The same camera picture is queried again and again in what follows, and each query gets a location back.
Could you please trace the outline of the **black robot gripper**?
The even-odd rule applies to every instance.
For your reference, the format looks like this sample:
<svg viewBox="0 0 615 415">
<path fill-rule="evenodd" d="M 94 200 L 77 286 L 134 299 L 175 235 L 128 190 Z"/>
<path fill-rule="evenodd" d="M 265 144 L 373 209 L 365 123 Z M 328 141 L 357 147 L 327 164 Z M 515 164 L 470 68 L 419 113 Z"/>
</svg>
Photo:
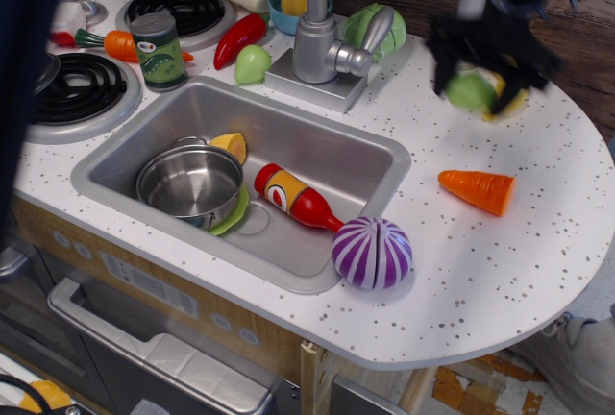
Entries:
<svg viewBox="0 0 615 415">
<path fill-rule="evenodd" d="M 435 58 L 433 91 L 440 95 L 461 61 L 496 77 L 491 115 L 500 115 L 530 86 L 544 87 L 562 68 L 562 59 L 544 46 L 525 19 L 490 7 L 477 19 L 439 15 L 430 19 L 426 44 Z"/>
</svg>

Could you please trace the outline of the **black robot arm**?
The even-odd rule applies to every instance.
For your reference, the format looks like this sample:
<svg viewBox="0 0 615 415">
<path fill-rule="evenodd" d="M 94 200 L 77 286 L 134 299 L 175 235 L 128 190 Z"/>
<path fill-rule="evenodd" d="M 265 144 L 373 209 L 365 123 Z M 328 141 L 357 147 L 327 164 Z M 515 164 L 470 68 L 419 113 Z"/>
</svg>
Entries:
<svg viewBox="0 0 615 415">
<path fill-rule="evenodd" d="M 43 68 L 44 55 L 46 54 L 46 39 L 51 25 L 52 15 L 58 4 L 58 0 L 1 0 L 1 242 L 7 233 L 9 221 L 9 207 L 13 194 L 13 183 L 15 173 L 19 165 L 19 155 L 25 137 L 26 127 L 34 117 L 35 100 L 33 90 L 37 77 Z M 439 133 L 429 126 L 402 128 L 401 139 L 406 146 L 431 146 L 428 144 L 428 136 Z M 510 144 L 514 148 L 509 148 L 505 144 L 504 150 L 494 151 L 494 158 L 489 163 L 494 168 L 485 168 L 488 164 L 486 155 L 480 155 L 480 151 L 471 151 L 470 147 L 461 146 L 460 140 L 451 138 L 441 142 L 436 146 L 432 158 L 428 158 L 425 164 L 419 163 L 419 178 L 427 178 L 435 183 L 435 172 L 447 168 L 453 169 L 475 169 L 493 172 L 519 172 L 517 166 L 521 166 L 521 159 L 545 159 L 540 157 L 542 153 L 555 152 L 555 136 L 547 136 L 546 133 L 539 135 L 533 132 L 528 135 L 522 134 L 511 138 Z M 529 146 L 535 146 L 533 153 L 539 153 L 538 157 L 514 156 L 512 153 L 529 153 Z M 418 204 L 411 204 L 410 207 L 399 207 L 397 201 L 393 201 L 385 211 L 385 216 L 401 217 L 399 222 L 404 229 L 410 230 L 410 235 L 426 237 L 419 241 L 419 246 L 429 247 L 428 243 L 444 241 L 444 236 L 436 236 L 435 228 L 429 225 L 420 227 L 418 224 Z M 522 218 L 524 208 L 521 204 L 513 204 L 512 217 L 505 217 L 504 223 L 497 223 L 495 217 L 485 217 L 492 222 L 487 230 L 480 232 L 493 232 L 488 236 L 498 236 L 510 238 L 506 235 L 508 231 L 512 235 L 522 235 L 525 229 L 521 229 L 521 223 L 525 225 Z M 121 236 L 119 230 L 112 230 L 113 235 L 118 235 L 125 245 L 130 246 L 132 252 L 139 249 L 147 250 L 150 254 L 164 255 L 171 254 L 171 249 L 187 249 L 187 235 L 179 238 L 167 235 L 162 231 L 154 230 L 154 235 L 146 236 L 144 224 L 137 225 L 137 229 L 132 234 Z M 498 238 L 487 237 L 487 241 L 496 241 Z"/>
</svg>

